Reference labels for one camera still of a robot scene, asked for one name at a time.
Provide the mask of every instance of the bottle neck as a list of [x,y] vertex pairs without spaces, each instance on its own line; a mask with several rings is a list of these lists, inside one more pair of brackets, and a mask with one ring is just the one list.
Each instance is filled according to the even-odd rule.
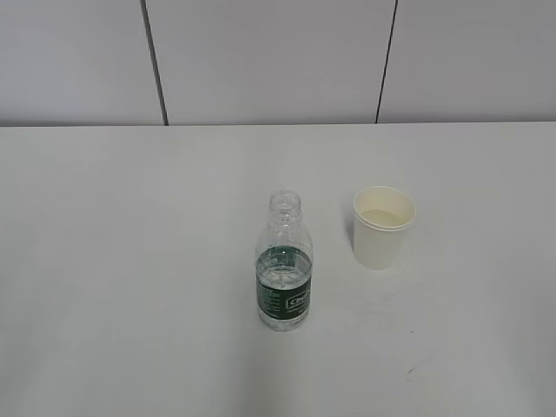
[[270,197],[268,223],[286,228],[301,223],[301,199],[293,191],[278,191]]

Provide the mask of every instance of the white paper cup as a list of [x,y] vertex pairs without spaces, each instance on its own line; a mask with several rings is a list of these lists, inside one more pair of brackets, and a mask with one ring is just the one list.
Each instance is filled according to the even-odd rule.
[[413,200],[398,189],[371,187],[354,199],[354,255],[371,269],[388,268],[415,218]]

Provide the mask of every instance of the bottle mouth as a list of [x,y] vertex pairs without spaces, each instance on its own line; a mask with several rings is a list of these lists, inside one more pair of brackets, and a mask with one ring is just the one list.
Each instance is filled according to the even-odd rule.
[[278,222],[291,222],[301,217],[301,198],[294,191],[276,191],[270,197],[268,207],[270,216]]

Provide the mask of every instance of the plastic water bottle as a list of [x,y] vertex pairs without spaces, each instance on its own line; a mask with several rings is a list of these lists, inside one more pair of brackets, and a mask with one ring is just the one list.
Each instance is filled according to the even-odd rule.
[[273,330],[298,328],[307,318],[313,272],[313,243],[293,191],[270,197],[267,227],[255,250],[257,303]]

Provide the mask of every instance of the water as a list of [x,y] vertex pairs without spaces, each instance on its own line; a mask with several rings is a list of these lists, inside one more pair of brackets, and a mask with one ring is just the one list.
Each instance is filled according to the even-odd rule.
[[384,210],[378,210],[376,208],[364,211],[363,213],[361,213],[361,217],[363,217],[368,222],[378,224],[380,226],[395,227],[403,224],[403,220],[394,213],[390,213],[389,211]]
[[267,249],[256,261],[259,316],[270,328],[288,331],[307,318],[313,263],[298,248]]

